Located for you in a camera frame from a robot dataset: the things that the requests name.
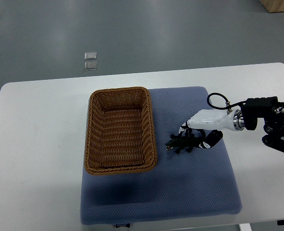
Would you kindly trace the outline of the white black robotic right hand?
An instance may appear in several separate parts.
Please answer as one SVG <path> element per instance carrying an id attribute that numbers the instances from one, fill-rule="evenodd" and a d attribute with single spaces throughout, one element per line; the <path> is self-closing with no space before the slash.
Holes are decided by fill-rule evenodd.
<path id="1" fill-rule="evenodd" d="M 198 147 L 209 149 L 222 139 L 222 129 L 224 128 L 232 131 L 242 131 L 245 128 L 240 110 L 226 112 L 215 109 L 202 109 L 180 126 L 178 135 L 182 136 L 184 133 L 188 136 L 192 129 L 208 130 L 210 133 Z"/>

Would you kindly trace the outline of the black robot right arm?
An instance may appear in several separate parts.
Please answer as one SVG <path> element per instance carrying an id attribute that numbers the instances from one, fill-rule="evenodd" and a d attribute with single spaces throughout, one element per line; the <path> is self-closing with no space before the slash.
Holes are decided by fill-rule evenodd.
<path id="1" fill-rule="evenodd" d="M 221 96 L 225 100 L 225 107 L 217 107 L 211 104 L 210 97 Z M 213 109 L 226 110 L 232 112 L 232 108 L 239 106 L 240 111 L 235 112 L 232 117 L 234 128 L 245 128 L 255 130 L 258 119 L 264 119 L 263 129 L 266 135 L 262 137 L 262 142 L 277 151 L 284 153 L 284 102 L 279 102 L 276 96 L 266 98 L 248 98 L 246 101 L 230 104 L 228 99 L 217 92 L 211 93 L 207 97 L 207 104 Z"/>

